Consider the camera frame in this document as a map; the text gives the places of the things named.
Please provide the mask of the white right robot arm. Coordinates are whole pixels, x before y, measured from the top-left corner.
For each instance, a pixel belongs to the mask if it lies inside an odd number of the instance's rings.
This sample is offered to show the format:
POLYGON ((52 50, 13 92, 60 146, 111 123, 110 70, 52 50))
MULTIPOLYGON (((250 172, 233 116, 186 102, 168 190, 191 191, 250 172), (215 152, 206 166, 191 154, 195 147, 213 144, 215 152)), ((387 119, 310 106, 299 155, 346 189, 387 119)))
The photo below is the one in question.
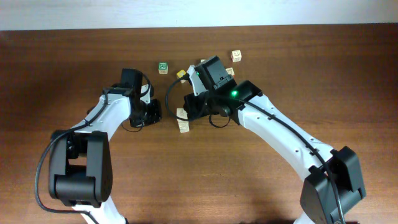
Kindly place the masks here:
POLYGON ((366 196, 358 155, 313 137, 281 113, 249 80, 237 83, 217 56, 189 66, 188 118, 219 114, 250 130, 281 155, 303 182, 296 223, 344 223, 366 196))

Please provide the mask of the leaf picture wooden block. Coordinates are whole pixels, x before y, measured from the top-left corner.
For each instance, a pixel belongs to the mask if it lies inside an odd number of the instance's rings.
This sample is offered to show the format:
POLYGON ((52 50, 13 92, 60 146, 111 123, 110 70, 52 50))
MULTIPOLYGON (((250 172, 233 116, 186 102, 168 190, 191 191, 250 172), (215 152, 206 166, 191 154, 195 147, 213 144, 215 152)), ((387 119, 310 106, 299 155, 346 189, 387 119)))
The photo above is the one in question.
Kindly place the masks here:
POLYGON ((186 121, 188 119, 187 112, 183 108, 177 108, 177 116, 179 118, 185 119, 185 121, 178 119, 178 126, 181 133, 189 132, 189 122, 186 121))

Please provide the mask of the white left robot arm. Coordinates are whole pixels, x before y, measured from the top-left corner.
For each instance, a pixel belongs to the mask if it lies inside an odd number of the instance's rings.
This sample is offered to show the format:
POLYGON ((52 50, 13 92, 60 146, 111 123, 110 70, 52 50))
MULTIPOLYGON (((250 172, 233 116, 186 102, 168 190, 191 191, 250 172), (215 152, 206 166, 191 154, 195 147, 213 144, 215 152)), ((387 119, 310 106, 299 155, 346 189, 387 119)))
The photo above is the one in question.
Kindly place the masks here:
POLYGON ((119 83, 105 88, 87 116, 68 130, 56 130, 45 153, 49 158, 49 194, 79 213, 87 223, 127 223, 112 198, 113 169, 109 141, 125 121, 135 132, 161 119, 161 107, 148 77, 124 68, 119 83))

